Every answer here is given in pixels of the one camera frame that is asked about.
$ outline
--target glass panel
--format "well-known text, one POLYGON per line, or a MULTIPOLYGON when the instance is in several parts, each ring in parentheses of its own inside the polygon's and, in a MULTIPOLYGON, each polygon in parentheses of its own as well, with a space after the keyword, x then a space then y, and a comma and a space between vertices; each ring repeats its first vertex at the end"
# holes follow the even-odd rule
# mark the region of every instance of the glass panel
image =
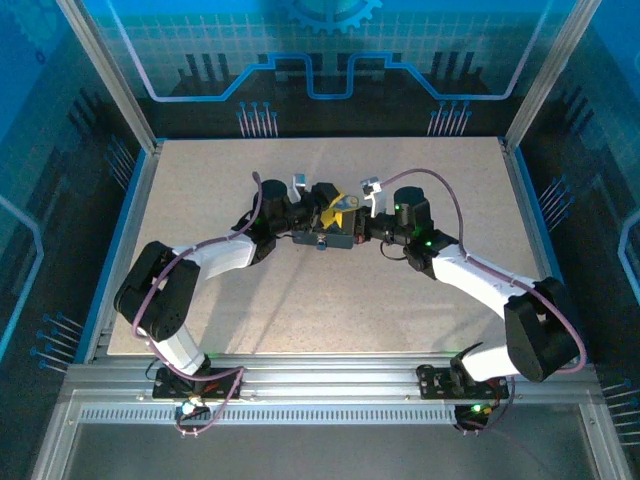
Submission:
POLYGON ((170 138, 502 135, 572 5, 86 2, 170 138))
MULTIPOLYGON (((521 146, 591 357, 604 385, 630 378, 633 389, 640 384, 638 18, 638 2, 602 2, 521 146)), ((624 410, 632 404, 616 407, 624 410)), ((626 418, 621 433, 640 416, 626 418)))
POLYGON ((140 147, 52 1, 0 1, 0 105, 0 445, 26 478, 140 147))

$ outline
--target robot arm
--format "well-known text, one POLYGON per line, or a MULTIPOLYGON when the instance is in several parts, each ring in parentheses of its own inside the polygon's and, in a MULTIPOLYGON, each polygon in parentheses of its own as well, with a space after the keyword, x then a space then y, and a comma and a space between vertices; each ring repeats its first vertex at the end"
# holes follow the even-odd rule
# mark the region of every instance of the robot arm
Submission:
MULTIPOLYGON (((115 297, 116 310, 132 322, 156 276, 188 248, 170 248, 160 242, 148 244, 115 297)), ((209 366, 206 355, 184 325, 192 298, 210 278, 251 265, 256 249, 247 235, 200 248, 176 265, 154 296, 138 330, 179 371, 194 375, 209 366)))
MULTIPOLYGON (((199 376, 210 368, 209 359, 184 325, 195 293, 216 275, 263 260, 275 248, 277 235, 285 232, 293 234, 294 243, 315 245, 319 250, 352 248, 371 239, 401 245, 416 271, 461 289, 502 318, 506 341, 473 345, 452 360, 451 376, 462 390, 465 385, 514 374, 540 382, 578 354, 558 319, 514 281, 534 288, 571 318, 574 311, 565 287, 553 278, 535 282, 488 262, 470 261, 457 240, 434 228, 422 189, 397 190, 394 213, 387 214, 377 179, 362 183, 365 198, 373 202, 371 208, 359 207, 356 197, 344 195, 329 183, 318 183, 309 191, 303 176, 294 176, 293 183, 294 203, 284 183, 263 182, 259 221, 232 241, 186 256, 154 295, 139 329, 180 372, 199 376), (491 266, 510 281, 497 279, 478 265, 491 266)), ((233 229, 238 231, 246 223, 240 220, 233 229)), ((160 271, 188 248, 170 248, 159 242, 147 245, 116 295, 116 310, 132 323, 160 271)))

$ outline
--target aluminum frame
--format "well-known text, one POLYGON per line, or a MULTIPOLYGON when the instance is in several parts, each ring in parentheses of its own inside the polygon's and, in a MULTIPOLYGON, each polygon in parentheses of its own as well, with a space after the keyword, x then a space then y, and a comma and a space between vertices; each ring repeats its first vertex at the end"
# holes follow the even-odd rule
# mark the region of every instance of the aluminum frame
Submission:
MULTIPOLYGON (((223 420, 232 425, 300 424, 305 422, 296 418, 300 411, 319 411, 331 415, 313 417, 314 424, 452 423, 454 405, 465 402, 421 400, 415 374, 417 365, 446 367, 450 358, 444 354, 222 355, 215 359, 216 366, 241 364, 247 368, 241 397, 232 402, 223 420)), ((149 361, 149 357, 105 358, 93 365, 69 368, 33 479, 63 477, 79 424, 172 423, 177 404, 151 398, 153 382, 145 378, 149 361)), ((592 367, 571 376, 552 375, 539 385, 518 377, 515 395, 514 402, 521 405, 591 406, 595 409, 589 411, 591 416, 598 414, 598 422, 607 421, 606 405, 592 367)), ((591 433, 589 445, 600 449, 594 457, 620 458, 598 440, 608 438, 599 428, 587 433, 591 433)), ((624 465, 616 467, 602 460, 596 464, 602 478, 630 478, 610 474, 612 468, 622 471, 624 465)))
POLYGON ((578 0, 573 6, 505 135, 507 146, 511 150, 520 145, 601 2, 602 0, 578 0))
MULTIPOLYGON (((135 232, 140 227, 158 160, 156 139, 86 11, 74 0, 57 1, 125 120, 143 149, 151 155, 147 157, 140 179, 134 186, 133 206, 127 213, 125 234, 118 254, 109 267, 112 275, 102 292, 96 328, 84 357, 85 364, 72 365, 68 370, 33 471, 34 479, 63 477, 79 424, 170 423, 170 415, 162 412, 171 412, 169 409, 174 406, 172 402, 157 402, 150 397, 153 384, 144 377, 144 371, 151 357, 106 357, 106 347, 115 319, 109 298, 117 281, 126 274, 135 246, 135 232), (116 413, 100 413, 99 418, 95 414, 86 413, 107 410, 116 413), (142 413, 134 413, 130 418, 128 412, 142 413)), ((535 118, 600 1, 580 0, 576 3, 506 137, 507 169, 541 274, 557 275, 558 272, 545 248, 545 239, 531 207, 535 198, 530 198, 526 181, 518 166, 515 148, 535 118)), ((247 368, 241 398, 230 405, 230 411, 245 409, 264 412, 276 407, 286 410, 288 407, 299 408, 304 405, 316 409, 350 406, 356 411, 384 406, 386 412, 401 412, 407 408, 447 412, 459 402, 420 400, 415 368, 423 363, 444 367, 449 364, 449 360, 450 356, 446 354, 222 355, 215 359, 215 364, 220 367, 242 364, 247 368)), ((606 479, 631 478, 592 367, 572 376, 553 375, 540 385, 518 378, 515 402, 532 405, 579 404, 587 441, 600 476, 606 479)))
POLYGON ((56 1, 138 143, 145 152, 153 153, 157 145, 153 130, 86 8, 81 1, 56 1))

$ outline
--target purple cable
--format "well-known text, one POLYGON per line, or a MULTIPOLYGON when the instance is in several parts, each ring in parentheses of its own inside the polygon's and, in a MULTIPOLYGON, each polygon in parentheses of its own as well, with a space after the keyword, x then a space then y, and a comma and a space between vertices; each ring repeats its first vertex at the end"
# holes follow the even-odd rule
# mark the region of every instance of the purple cable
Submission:
POLYGON ((236 388, 238 388, 238 385, 240 385, 240 380, 242 379, 242 375, 244 375, 244 367, 239 367, 238 369, 234 369, 234 371, 236 370, 238 373, 236 375, 236 379, 233 381, 231 390, 229 390, 227 397, 224 399, 224 402, 222 402, 222 404, 218 407, 218 409, 216 410, 216 413, 211 415, 211 420, 209 420, 209 422, 204 427, 194 428, 192 431, 189 431, 185 428, 180 428, 178 424, 175 424, 174 426, 176 427, 176 430, 178 430, 183 435, 197 436, 198 434, 206 432, 211 427, 213 427, 213 425, 222 416, 222 412, 224 412, 224 409, 227 408, 227 405, 229 404, 229 400, 231 400, 231 397, 233 396, 233 392, 235 392, 236 388))
MULTIPOLYGON (((484 432, 485 430, 487 430, 484 427, 484 425, 482 425, 481 423, 478 423, 478 422, 474 422, 472 420, 464 420, 463 423, 466 423, 467 425, 471 425, 472 427, 477 428, 481 432, 484 432)), ((461 432, 463 432, 463 433, 466 432, 466 430, 464 429, 463 426, 460 426, 460 425, 454 425, 454 426, 456 427, 456 429, 460 430, 461 432)), ((489 430, 489 432, 490 433, 495 433, 497 435, 500 435, 503 438, 506 438, 508 441, 513 443, 516 447, 518 447, 524 453, 529 455, 533 460, 535 460, 536 463, 538 465, 540 465, 542 470, 544 470, 544 472, 547 475, 549 475, 551 478, 556 478, 556 475, 554 475, 554 473, 551 471, 551 469, 547 465, 545 465, 545 463, 542 460, 540 460, 531 450, 529 450, 527 447, 525 447, 520 442, 518 442, 513 436, 509 435, 508 433, 501 432, 500 430, 489 430)))
POLYGON ((153 285, 147 292, 147 295, 144 297, 144 300, 142 301, 142 304, 140 305, 140 308, 138 309, 138 312, 136 313, 136 316, 133 319, 133 323, 131 324, 131 333, 133 334, 133 336, 140 340, 147 340, 149 347, 151 348, 151 350, 153 350, 156 356, 162 361, 162 363, 164 363, 176 375, 179 375, 182 378, 185 378, 187 380, 210 382, 210 381, 219 380, 220 378, 232 375, 236 372, 243 370, 243 368, 237 367, 237 368, 219 373, 217 375, 211 375, 207 377, 194 377, 192 375, 187 375, 186 373, 181 372, 180 370, 175 368, 173 365, 171 365, 170 362, 162 355, 162 353, 160 353, 160 351, 153 344, 153 342, 148 340, 148 337, 139 334, 138 326, 140 325, 140 321, 144 316, 144 312, 147 310, 147 308, 149 307, 149 304, 151 303, 151 299, 153 298, 154 294, 158 291, 158 287, 160 286, 162 281, 167 277, 167 275, 169 275, 169 272, 171 272, 173 267, 175 267, 180 260, 192 254, 199 248, 207 247, 209 245, 213 245, 214 243, 228 242, 230 240, 233 240, 239 235, 242 235, 244 232, 247 231, 247 229, 251 227, 251 225, 253 225, 253 223, 258 218, 260 207, 262 206, 262 181, 260 180, 260 175, 258 175, 258 172, 253 172, 251 176, 253 177, 253 180, 258 184, 258 201, 253 210, 253 215, 251 215, 251 218, 249 219, 249 222, 245 226, 243 226, 240 230, 238 230, 237 232, 234 232, 228 237, 217 237, 217 238, 212 238, 212 239, 200 242, 195 246, 188 248, 187 250, 185 250, 184 252, 176 256, 173 260, 171 260, 171 262, 169 262, 169 264, 162 270, 162 272, 160 272, 160 275, 158 275, 158 278, 156 278, 156 281, 153 282, 153 285))
POLYGON ((547 310, 549 310, 553 315, 555 315, 555 317, 558 320, 560 320, 560 323, 562 323, 562 325, 567 330, 567 332, 569 332, 569 335, 571 335, 571 338, 573 338, 573 341, 576 342, 576 345, 578 347, 580 360, 578 361, 578 364, 575 365, 574 367, 560 369, 557 372, 566 374, 566 373, 576 373, 582 370, 587 363, 587 350, 584 347, 584 342, 580 338, 580 335, 578 335, 578 332, 576 331, 576 329, 573 328, 573 325, 571 325, 569 320, 567 320, 567 317, 565 317, 564 314, 560 310, 558 310, 556 306, 553 305, 549 300, 547 300, 541 293, 537 292, 536 290, 531 288, 529 285, 526 285, 519 280, 513 279, 505 275, 504 273, 499 272, 491 268, 490 266, 485 265, 482 262, 479 262, 478 260, 476 260, 475 258, 473 258, 471 255, 467 253, 467 250, 464 248, 464 238, 463 238, 464 237, 464 221, 462 218, 462 210, 460 209, 460 203, 458 202, 458 197, 453 191, 453 188, 451 188, 451 185, 449 185, 449 182, 447 182, 442 175, 440 175, 437 172, 434 172, 433 170, 429 170, 427 168, 412 168, 410 170, 406 170, 402 173, 399 173, 395 177, 391 177, 389 180, 382 182, 380 184, 380 188, 385 188, 387 185, 390 185, 396 180, 399 180, 402 177, 406 177, 407 175, 410 175, 412 173, 426 173, 428 175, 431 175, 437 178, 440 181, 440 183, 442 183, 447 189, 447 191, 449 192, 449 195, 451 196, 451 200, 453 200, 453 204, 456 208, 456 214, 458 215, 458 247, 460 248, 460 253, 462 253, 462 255, 464 256, 465 261, 468 261, 469 263, 479 268, 480 270, 488 273, 489 275, 492 275, 493 277, 499 280, 502 280, 503 282, 508 282, 512 285, 515 285, 516 287, 521 288, 522 290, 536 297, 536 299, 538 299, 538 301, 540 301, 540 303, 542 303, 545 306, 545 308, 547 308, 547 310))

